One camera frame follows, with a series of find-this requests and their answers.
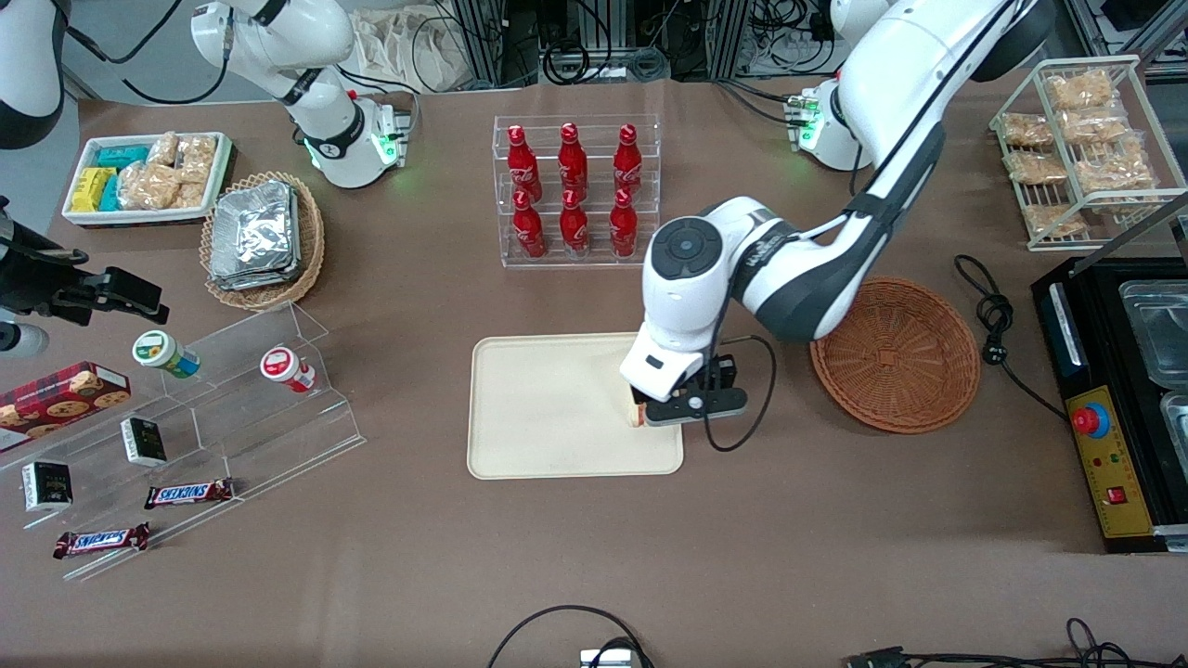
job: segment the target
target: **brown wicker basket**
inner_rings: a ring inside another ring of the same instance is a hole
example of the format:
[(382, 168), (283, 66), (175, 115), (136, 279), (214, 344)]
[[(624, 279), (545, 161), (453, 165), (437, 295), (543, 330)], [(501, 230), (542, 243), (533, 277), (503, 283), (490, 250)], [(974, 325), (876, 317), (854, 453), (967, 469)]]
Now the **brown wicker basket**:
[[(305, 269), (292, 283), (265, 285), (251, 290), (221, 290), (214, 282), (207, 281), (207, 291), (229, 307), (265, 310), (290, 300), (296, 302), (304, 297), (305, 292), (309, 292), (314, 282), (317, 281), (317, 275), (322, 271), (322, 260), (326, 258), (322, 212), (318, 210), (314, 195), (301, 179), (289, 174), (266, 171), (232, 183), (227, 188), (227, 193), (254, 188), (272, 178), (284, 181), (297, 190), (297, 223), (301, 226), (301, 257)], [(202, 263), (202, 269), (207, 270), (208, 275), (210, 273), (210, 231), (214, 225), (214, 210), (207, 214), (207, 219), (202, 223), (202, 245), (198, 246), (198, 261)]]
[(846, 319), (810, 349), (824, 389), (847, 412), (897, 434), (949, 424), (973, 403), (981, 378), (961, 316), (901, 278), (862, 283)]

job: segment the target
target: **cookie box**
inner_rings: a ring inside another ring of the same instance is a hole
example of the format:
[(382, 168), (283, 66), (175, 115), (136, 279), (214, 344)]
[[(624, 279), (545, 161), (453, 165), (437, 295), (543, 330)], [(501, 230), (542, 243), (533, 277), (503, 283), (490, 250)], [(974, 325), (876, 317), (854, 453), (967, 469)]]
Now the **cookie box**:
[(132, 397), (127, 376), (80, 361), (0, 393), (0, 452), (119, 405)]

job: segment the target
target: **red bottle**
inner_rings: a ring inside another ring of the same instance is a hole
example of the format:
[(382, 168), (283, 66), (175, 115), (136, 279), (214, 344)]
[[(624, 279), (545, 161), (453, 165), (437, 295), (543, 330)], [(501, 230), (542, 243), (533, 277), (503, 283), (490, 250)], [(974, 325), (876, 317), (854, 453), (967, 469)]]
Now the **red bottle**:
[(611, 250), (617, 258), (630, 258), (636, 253), (636, 228), (639, 220), (631, 206), (631, 193), (621, 188), (614, 194), (611, 209)]
[(565, 240), (565, 254), (571, 259), (584, 258), (590, 252), (590, 238), (586, 227), (586, 212), (582, 210), (577, 193), (565, 190), (561, 194), (561, 238)]
[(513, 125), (507, 128), (511, 149), (507, 151), (507, 171), (512, 172), (512, 183), (517, 190), (527, 193), (532, 202), (539, 202), (544, 190), (541, 188), (541, 170), (536, 165), (536, 153), (524, 139), (524, 128)]
[(512, 203), (516, 206), (516, 215), (512, 216), (512, 225), (516, 226), (516, 238), (527, 257), (543, 258), (549, 252), (549, 246), (544, 241), (544, 228), (541, 226), (541, 214), (532, 208), (529, 194), (517, 190), (512, 195)]
[(644, 158), (636, 146), (636, 126), (619, 128), (619, 149), (614, 152), (614, 189), (626, 189), (632, 195), (639, 190), (639, 170)]
[(561, 188), (573, 190), (579, 202), (584, 201), (589, 189), (589, 170), (586, 168), (586, 150), (577, 141), (577, 126), (571, 122), (561, 126), (557, 166), (561, 169)]

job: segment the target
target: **brown table surface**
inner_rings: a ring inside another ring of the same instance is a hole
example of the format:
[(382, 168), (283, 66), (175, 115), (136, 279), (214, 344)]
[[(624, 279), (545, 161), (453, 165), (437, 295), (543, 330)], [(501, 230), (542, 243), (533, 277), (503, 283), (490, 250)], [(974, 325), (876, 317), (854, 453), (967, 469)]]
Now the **brown table surface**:
[[(968, 86), (953, 102), (936, 176), (873, 273), (922, 283), (973, 323), (977, 295), (952, 258), (979, 256), (1018, 309), (1006, 339), (1015, 368), (1055, 398), (1028, 286), (1061, 257), (1024, 248), (985, 132), (1017, 81)], [(707, 84), (537, 86), (423, 106), (407, 168), (347, 191), (290, 143), (280, 105), (81, 105), (84, 138), (219, 130), (241, 151), (236, 177), (283, 170), (309, 184), (328, 251), (302, 305), (330, 329), (327, 365), (368, 442), (86, 584), (59, 580), (67, 565), (50, 559), (52, 536), (23, 531), (19, 491), (6, 490), (5, 663), (473, 667), (516, 622), (558, 603), (621, 615), (661, 666), (834, 666), (889, 644), (1051, 655), (1063, 651), (1069, 616), (1144, 658), (1186, 649), (1188, 560), (1101, 554), (1068, 427), (998, 370), (985, 370), (955, 424), (893, 436), (828, 398), (804, 346), (782, 346), (767, 418), (733, 454), (687, 427), (672, 475), (472, 478), (476, 341), (634, 330), (642, 316), (638, 270), (500, 265), (495, 114), (661, 113), (669, 218), (747, 194), (809, 227), (848, 200), (847, 175), (790, 152), (781, 128)], [(159, 283), (179, 339), (246, 315), (206, 292), (197, 227), (88, 232), (56, 220), (51, 235), (89, 251), (91, 266)], [(50, 351), (5, 361), (0, 386), (83, 358), (151, 383), (127, 352), (146, 322), (40, 323)], [(732, 308), (728, 334), (759, 329)], [(762, 395), (762, 351), (734, 352), (741, 385)], [(718, 433), (738, 435), (748, 421)], [(565, 613), (522, 632), (504, 666), (573, 666), (579, 649), (614, 635)]]

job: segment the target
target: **yellow panel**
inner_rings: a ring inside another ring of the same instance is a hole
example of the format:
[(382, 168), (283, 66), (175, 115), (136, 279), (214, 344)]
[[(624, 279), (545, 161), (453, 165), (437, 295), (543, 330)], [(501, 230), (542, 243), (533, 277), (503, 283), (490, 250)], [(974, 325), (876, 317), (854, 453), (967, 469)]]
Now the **yellow panel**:
[[(1064, 402), (1069, 416), (1089, 403), (1098, 403), (1106, 409), (1110, 416), (1110, 431), (1100, 439), (1078, 434), (1075, 430), (1073, 435), (1076, 437), (1076, 449), (1081, 454), (1081, 468), (1085, 470), (1085, 477), (1089, 481), (1093, 508), (1101, 522), (1101, 532), (1107, 538), (1150, 536), (1151, 516), (1146, 512), (1146, 503), (1138, 486), (1138, 478), (1135, 475), (1126, 440), (1118, 428), (1118, 412), (1110, 399), (1110, 390), (1102, 385)], [(1125, 490), (1126, 503), (1108, 503), (1106, 490), (1111, 487)]]

